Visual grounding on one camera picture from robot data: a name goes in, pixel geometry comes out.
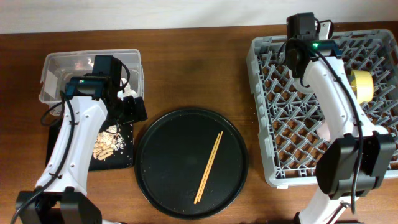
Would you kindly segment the large white tissue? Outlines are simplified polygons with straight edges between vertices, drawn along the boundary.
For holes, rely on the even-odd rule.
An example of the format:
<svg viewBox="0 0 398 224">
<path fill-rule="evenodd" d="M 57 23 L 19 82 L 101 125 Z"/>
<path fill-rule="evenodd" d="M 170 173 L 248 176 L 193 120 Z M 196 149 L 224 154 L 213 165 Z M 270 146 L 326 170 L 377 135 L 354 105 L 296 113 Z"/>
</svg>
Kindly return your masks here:
<svg viewBox="0 0 398 224">
<path fill-rule="evenodd" d="M 124 97 L 127 96 L 133 96 L 133 97 L 137 96 L 137 93 L 131 88 L 129 82 L 125 78 L 121 79 L 121 86 L 124 86 L 124 90 L 118 92 L 118 97 L 121 100 L 123 100 Z"/>
</svg>

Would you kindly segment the food scraps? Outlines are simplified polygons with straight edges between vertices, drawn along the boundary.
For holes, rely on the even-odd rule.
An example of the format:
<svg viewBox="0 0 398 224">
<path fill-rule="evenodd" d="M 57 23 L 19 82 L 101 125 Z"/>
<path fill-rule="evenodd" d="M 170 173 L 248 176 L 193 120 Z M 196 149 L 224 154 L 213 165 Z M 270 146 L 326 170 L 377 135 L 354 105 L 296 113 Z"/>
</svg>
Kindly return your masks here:
<svg viewBox="0 0 398 224">
<path fill-rule="evenodd" d="M 103 161 L 115 152 L 122 152 L 125 145 L 124 138 L 121 136 L 121 129 L 116 125 L 110 126 L 107 130 L 97 135 L 93 158 Z"/>
</svg>

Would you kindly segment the pink cup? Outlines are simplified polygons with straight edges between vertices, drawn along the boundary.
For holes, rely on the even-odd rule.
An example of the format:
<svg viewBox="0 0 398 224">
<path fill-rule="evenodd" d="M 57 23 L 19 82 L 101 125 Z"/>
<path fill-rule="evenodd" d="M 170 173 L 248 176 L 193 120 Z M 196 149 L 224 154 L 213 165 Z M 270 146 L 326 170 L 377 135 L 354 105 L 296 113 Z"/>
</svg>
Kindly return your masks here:
<svg viewBox="0 0 398 224">
<path fill-rule="evenodd" d="M 330 131 L 326 121 L 323 121 L 316 130 L 316 134 L 327 142 L 331 141 Z"/>
</svg>

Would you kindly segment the yellow bowl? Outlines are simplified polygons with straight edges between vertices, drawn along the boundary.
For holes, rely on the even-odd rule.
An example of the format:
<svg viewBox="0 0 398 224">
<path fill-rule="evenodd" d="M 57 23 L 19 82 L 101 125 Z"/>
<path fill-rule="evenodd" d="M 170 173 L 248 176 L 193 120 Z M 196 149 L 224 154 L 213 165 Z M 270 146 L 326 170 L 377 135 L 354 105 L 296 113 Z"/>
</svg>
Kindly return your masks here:
<svg viewBox="0 0 398 224">
<path fill-rule="evenodd" d="M 350 85 L 356 95 L 359 104 L 368 103 L 374 96 L 374 82 L 370 72 L 362 70 L 352 70 L 353 80 Z"/>
</svg>

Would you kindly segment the grey plate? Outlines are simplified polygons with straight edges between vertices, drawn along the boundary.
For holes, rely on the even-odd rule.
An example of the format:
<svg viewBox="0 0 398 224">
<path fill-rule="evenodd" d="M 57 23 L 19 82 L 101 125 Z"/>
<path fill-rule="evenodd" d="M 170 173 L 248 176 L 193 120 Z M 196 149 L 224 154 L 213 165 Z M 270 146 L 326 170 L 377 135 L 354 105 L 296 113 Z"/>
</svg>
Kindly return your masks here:
<svg viewBox="0 0 398 224">
<path fill-rule="evenodd" d="M 302 77 L 294 78 L 293 86 L 300 93 L 303 93 L 306 95 L 313 93 L 313 90 L 310 87 L 310 85 L 305 83 Z"/>
</svg>

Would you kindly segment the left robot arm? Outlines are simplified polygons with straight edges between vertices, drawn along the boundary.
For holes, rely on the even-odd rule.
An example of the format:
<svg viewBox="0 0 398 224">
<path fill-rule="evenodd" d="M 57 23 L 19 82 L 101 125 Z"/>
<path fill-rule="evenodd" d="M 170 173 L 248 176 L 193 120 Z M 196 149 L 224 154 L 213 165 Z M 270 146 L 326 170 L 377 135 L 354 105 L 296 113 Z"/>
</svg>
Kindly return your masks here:
<svg viewBox="0 0 398 224">
<path fill-rule="evenodd" d="M 123 96 L 128 68 L 112 55 L 96 55 L 93 69 L 71 77 L 60 91 L 62 124 L 52 155 L 33 191 L 21 191 L 11 222 L 106 223 L 86 185 L 98 133 L 147 119 L 141 97 Z"/>
</svg>

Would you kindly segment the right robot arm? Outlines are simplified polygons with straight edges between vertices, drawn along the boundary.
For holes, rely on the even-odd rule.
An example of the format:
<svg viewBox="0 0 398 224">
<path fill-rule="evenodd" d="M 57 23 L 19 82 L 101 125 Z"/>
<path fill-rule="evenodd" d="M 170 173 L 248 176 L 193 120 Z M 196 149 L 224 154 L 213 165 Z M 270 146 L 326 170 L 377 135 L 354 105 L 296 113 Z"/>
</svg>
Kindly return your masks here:
<svg viewBox="0 0 398 224">
<path fill-rule="evenodd" d="M 365 115 L 347 79 L 341 51 L 320 39 L 311 12 L 287 18 L 285 64 L 297 90 L 314 92 L 325 117 L 331 145 L 316 164 L 318 188 L 294 223 L 334 223 L 357 199 L 381 186 L 396 149 L 394 138 Z"/>
</svg>

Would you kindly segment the grey dishwasher rack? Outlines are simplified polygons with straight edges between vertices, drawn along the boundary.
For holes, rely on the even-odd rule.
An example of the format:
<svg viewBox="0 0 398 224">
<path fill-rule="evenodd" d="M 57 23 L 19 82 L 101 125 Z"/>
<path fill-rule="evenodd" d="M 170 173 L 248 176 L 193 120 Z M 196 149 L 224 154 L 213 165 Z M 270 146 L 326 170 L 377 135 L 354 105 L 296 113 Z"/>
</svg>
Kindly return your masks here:
<svg viewBox="0 0 398 224">
<path fill-rule="evenodd" d="M 362 109 L 373 124 L 397 137 L 397 41 L 391 31 L 335 32 L 345 70 L 369 71 L 374 97 Z M 315 165 L 330 145 L 316 130 L 324 119 L 313 93 L 294 88 L 289 69 L 277 64 L 286 36 L 256 37 L 246 57 L 259 122 L 259 145 L 266 182 L 279 189 L 313 185 Z"/>
</svg>

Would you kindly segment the black rectangular tray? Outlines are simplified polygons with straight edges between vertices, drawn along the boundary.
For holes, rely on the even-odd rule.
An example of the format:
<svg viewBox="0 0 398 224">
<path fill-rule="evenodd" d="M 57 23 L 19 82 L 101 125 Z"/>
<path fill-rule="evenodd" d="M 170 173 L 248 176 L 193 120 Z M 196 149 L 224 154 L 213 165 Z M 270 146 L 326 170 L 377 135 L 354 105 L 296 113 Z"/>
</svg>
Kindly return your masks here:
<svg viewBox="0 0 398 224">
<path fill-rule="evenodd" d="M 47 141 L 47 152 L 45 165 L 48 164 L 53 148 L 55 146 L 61 124 L 49 127 L 49 136 Z M 125 147 L 122 152 L 115 152 L 112 156 L 107 157 L 103 161 L 99 161 L 91 157 L 89 171 L 124 169 L 134 165 L 134 135 L 133 125 L 119 125 L 121 136 L 124 138 Z"/>
</svg>

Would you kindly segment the round black tray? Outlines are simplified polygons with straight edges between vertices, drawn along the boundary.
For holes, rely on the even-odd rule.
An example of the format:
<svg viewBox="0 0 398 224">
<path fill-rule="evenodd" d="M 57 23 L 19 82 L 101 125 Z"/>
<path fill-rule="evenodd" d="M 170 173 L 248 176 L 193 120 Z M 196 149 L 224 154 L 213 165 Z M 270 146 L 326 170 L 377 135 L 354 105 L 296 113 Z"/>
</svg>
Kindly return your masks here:
<svg viewBox="0 0 398 224">
<path fill-rule="evenodd" d="M 236 127 L 203 108 L 181 108 L 154 121 L 139 141 L 137 183 L 160 212 L 197 220 L 228 207 L 248 174 L 248 151 Z"/>
</svg>

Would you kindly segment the clear plastic bin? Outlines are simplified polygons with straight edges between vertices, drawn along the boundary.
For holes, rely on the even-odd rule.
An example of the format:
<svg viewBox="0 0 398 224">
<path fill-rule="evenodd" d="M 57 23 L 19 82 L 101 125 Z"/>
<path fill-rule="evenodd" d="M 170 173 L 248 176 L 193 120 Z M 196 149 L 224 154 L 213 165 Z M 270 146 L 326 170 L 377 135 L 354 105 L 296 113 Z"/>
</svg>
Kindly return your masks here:
<svg viewBox="0 0 398 224">
<path fill-rule="evenodd" d="M 137 49 L 82 50 L 72 52 L 57 52 L 48 54 L 45 58 L 40 83 L 42 85 L 39 100 L 52 107 L 61 102 L 60 91 L 72 77 L 81 77 L 93 70 L 97 55 L 112 55 L 127 66 L 130 76 L 124 68 L 121 78 L 125 78 L 136 97 L 144 97 L 144 70 L 141 55 Z"/>
</svg>

